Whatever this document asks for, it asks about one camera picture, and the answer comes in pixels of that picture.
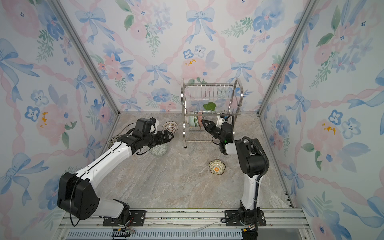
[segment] floral wallpaper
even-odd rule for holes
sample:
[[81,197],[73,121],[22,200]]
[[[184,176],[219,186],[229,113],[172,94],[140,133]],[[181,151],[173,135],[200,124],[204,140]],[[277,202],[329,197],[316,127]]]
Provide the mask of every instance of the floral wallpaper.
[[256,111],[307,0],[61,3],[120,110],[181,111],[183,79],[240,78],[242,109]]
[[320,0],[262,112],[317,240],[384,239],[383,11]]
[[51,239],[59,178],[93,161],[116,115],[44,0],[0,1],[0,239]]

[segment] wallpaper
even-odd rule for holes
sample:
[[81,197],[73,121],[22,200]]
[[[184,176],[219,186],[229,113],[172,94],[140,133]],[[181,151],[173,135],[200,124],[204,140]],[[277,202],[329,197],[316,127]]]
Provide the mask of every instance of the wallpaper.
[[317,240],[384,239],[383,11],[320,0],[262,113]]
[[51,239],[59,178],[92,162],[116,116],[46,1],[0,1],[0,239]]
[[183,79],[240,78],[242,110],[255,111],[307,0],[61,3],[120,110],[181,111]]

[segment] gray marble surface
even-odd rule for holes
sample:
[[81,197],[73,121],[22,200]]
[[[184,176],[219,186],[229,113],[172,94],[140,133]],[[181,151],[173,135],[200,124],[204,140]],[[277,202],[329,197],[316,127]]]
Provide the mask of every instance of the gray marble surface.
[[[121,162],[97,187],[98,197],[118,199],[132,208],[238,208],[243,195],[244,176],[237,156],[223,155],[217,145],[207,142],[188,142],[185,149],[182,114],[121,114],[114,135],[129,123],[136,122],[137,118],[151,117],[159,120],[160,129],[167,121],[179,125],[175,138],[167,143],[167,153],[155,157],[147,152]],[[234,131],[235,139],[243,136],[259,139],[270,158],[256,114],[240,115]],[[222,175],[212,174],[209,170],[209,162],[215,159],[226,165]],[[289,207],[273,161],[270,161],[260,191],[262,208]]]

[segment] dish rack frame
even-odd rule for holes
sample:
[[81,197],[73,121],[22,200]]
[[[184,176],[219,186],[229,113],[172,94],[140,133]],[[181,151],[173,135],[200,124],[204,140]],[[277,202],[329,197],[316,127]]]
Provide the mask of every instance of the dish rack frame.
[[[210,142],[211,135],[205,131],[204,127],[188,126],[188,136],[186,132],[189,116],[203,116],[206,120],[216,120],[216,116],[220,115],[233,115],[234,125],[236,118],[241,114],[241,105],[244,98],[243,85],[239,78],[235,79],[233,84],[231,83],[199,83],[199,84],[185,84],[183,80],[183,86],[181,87],[181,103],[182,111],[184,115],[183,122],[183,142],[184,148],[187,148],[187,142]],[[224,106],[220,109],[205,110],[205,111],[191,111],[188,110],[188,106],[192,105],[192,101],[223,101]]]

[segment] dish rack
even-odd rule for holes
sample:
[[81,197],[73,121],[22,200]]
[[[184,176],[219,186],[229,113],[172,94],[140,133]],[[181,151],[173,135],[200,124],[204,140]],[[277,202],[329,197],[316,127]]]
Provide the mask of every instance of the dish rack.
[[195,117],[216,122],[220,115],[233,115],[233,118],[229,119],[233,121],[231,124],[235,124],[237,116],[241,114],[243,95],[243,86],[238,78],[233,84],[185,84],[183,81],[181,103],[184,114],[184,148],[187,148],[187,142],[212,141],[212,135],[192,120]]

